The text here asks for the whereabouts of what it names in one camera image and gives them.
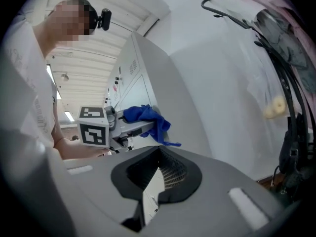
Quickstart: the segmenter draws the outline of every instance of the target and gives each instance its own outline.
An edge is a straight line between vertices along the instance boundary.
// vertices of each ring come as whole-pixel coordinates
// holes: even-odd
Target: blue cloth
[[[155,121],[154,127],[148,132],[141,134],[141,137],[146,138],[148,137],[148,135],[151,135],[155,141],[163,144],[164,146],[181,146],[180,143],[171,143],[164,141],[163,132],[168,131],[171,124],[166,121],[163,116],[155,112],[150,105],[142,105],[142,107],[133,106],[124,110],[123,114],[127,122],[135,122],[140,120]]]

